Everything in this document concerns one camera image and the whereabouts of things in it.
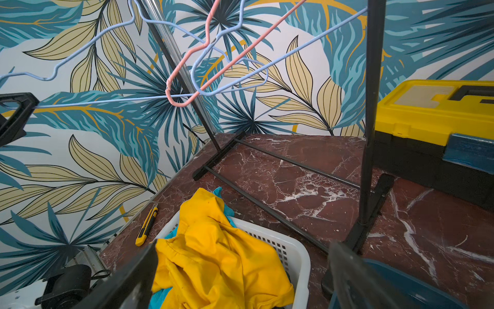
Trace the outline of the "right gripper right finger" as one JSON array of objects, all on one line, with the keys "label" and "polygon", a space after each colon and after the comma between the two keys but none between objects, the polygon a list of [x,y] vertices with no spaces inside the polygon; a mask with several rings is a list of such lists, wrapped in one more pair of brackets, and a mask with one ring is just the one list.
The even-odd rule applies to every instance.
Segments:
[{"label": "right gripper right finger", "polygon": [[417,308],[341,242],[329,246],[333,288],[341,308]]}]

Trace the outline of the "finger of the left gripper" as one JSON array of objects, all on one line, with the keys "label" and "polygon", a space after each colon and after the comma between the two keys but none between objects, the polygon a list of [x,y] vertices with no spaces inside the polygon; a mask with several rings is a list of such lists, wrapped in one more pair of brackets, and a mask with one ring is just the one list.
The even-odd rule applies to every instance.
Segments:
[{"label": "finger of the left gripper", "polygon": [[27,134],[24,127],[37,108],[39,100],[32,93],[1,94],[1,106],[7,108],[6,103],[14,103],[17,108],[9,118],[1,116],[1,147]]}]

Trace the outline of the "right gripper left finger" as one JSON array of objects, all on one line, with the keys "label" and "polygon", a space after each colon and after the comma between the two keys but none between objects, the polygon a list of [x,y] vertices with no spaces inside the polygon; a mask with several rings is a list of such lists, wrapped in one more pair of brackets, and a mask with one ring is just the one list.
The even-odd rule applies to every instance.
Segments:
[{"label": "right gripper left finger", "polygon": [[147,309],[157,266],[156,242],[152,242],[75,307]]}]

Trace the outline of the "teal blue t-shirt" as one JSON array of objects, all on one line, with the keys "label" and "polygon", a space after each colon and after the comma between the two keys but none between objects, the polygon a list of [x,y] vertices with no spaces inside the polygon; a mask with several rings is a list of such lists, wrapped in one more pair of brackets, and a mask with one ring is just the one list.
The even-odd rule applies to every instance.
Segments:
[{"label": "teal blue t-shirt", "polygon": [[[217,187],[216,189],[213,190],[213,194],[220,198],[223,199],[221,196],[223,188],[222,187]],[[228,218],[228,221],[233,227],[236,227],[234,222],[232,221],[232,218],[235,216],[235,212],[233,209],[231,209],[227,204],[224,206],[224,214]],[[172,239],[176,237],[178,228],[175,227],[170,233],[168,233],[164,239]],[[166,288],[166,289],[161,289],[158,292],[154,293],[151,296],[151,300],[149,302],[149,309],[161,309],[163,302],[165,301],[166,297],[168,296],[168,293],[172,290],[172,287]]]}]

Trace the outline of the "yellow t-shirt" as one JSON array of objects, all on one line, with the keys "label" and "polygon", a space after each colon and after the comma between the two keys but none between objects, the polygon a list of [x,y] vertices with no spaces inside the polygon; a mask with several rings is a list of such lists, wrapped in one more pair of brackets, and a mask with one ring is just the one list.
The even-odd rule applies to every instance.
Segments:
[{"label": "yellow t-shirt", "polygon": [[230,222],[225,202],[198,189],[180,207],[172,238],[155,245],[149,308],[275,308],[295,289],[275,249]]}]

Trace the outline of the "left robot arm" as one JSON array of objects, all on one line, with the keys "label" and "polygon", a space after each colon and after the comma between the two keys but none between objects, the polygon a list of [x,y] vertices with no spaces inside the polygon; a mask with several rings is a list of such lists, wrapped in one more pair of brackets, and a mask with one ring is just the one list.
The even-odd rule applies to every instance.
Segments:
[{"label": "left robot arm", "polygon": [[74,308],[91,292],[91,267],[75,264],[66,267],[75,257],[76,245],[69,242],[53,211],[45,203],[52,233],[46,233],[21,215],[12,213],[13,222],[24,232],[50,245],[18,242],[1,230],[1,241],[31,254],[32,259],[18,261],[14,266],[27,275],[29,285],[1,296],[1,308]]}]

